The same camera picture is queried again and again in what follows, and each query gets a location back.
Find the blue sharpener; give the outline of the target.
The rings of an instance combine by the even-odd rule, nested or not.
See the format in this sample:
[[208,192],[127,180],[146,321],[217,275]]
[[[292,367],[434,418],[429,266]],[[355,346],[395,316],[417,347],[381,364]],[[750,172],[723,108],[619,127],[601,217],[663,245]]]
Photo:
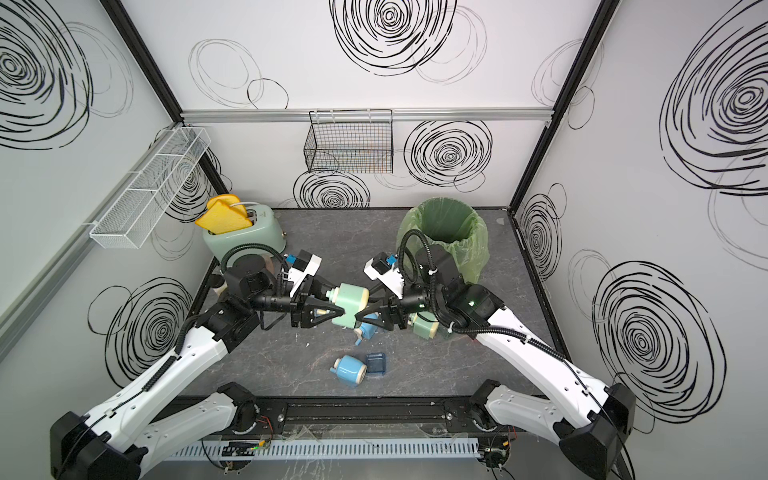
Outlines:
[[338,358],[330,368],[340,382],[350,386],[360,385],[367,373],[367,365],[361,360],[345,355]]
[[369,323],[362,323],[353,329],[356,335],[355,346],[359,346],[365,340],[371,340],[378,332],[378,327]]

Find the yellow green pencil sharpener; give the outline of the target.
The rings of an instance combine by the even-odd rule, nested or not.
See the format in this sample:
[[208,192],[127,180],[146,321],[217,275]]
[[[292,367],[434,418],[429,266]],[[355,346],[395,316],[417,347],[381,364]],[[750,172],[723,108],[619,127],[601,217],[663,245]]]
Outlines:
[[344,313],[331,320],[340,327],[354,329],[358,320],[356,314],[364,310],[369,302],[370,291],[367,288],[341,283],[326,293],[331,303],[344,310]]

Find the green cream pencil sharpener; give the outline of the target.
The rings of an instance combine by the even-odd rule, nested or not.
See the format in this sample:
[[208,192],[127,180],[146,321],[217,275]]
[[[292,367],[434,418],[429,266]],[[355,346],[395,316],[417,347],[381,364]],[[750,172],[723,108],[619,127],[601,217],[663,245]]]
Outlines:
[[409,318],[409,325],[414,334],[423,339],[431,340],[435,338],[440,323],[434,314],[428,311],[423,311],[412,313]]

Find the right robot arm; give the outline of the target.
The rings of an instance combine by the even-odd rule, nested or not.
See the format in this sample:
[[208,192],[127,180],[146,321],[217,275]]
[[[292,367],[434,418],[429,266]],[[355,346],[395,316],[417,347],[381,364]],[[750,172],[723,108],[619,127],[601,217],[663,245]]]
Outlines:
[[620,383],[607,385],[570,362],[528,329],[488,288],[464,280],[441,247],[415,256],[381,252],[364,267],[388,294],[357,313],[376,315],[380,327],[404,327],[408,317],[430,313],[437,324],[471,337],[522,373],[540,391],[531,396],[488,380],[472,398],[477,426],[519,427],[556,444],[583,474],[629,478],[623,458],[634,422],[636,397]]

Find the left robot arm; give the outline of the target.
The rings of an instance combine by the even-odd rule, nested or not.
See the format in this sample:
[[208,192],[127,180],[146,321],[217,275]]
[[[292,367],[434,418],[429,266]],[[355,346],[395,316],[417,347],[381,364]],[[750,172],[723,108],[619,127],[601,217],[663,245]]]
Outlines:
[[301,251],[279,256],[271,272],[263,252],[236,247],[223,257],[224,290],[207,311],[188,318],[171,349],[139,377],[84,415],[68,412],[50,429],[50,470],[55,479],[140,479],[172,454],[232,426],[257,419],[252,395],[230,383],[195,405],[157,416],[193,380],[232,353],[266,312],[290,315],[293,326],[312,328],[344,314],[329,302],[316,274],[320,257]]

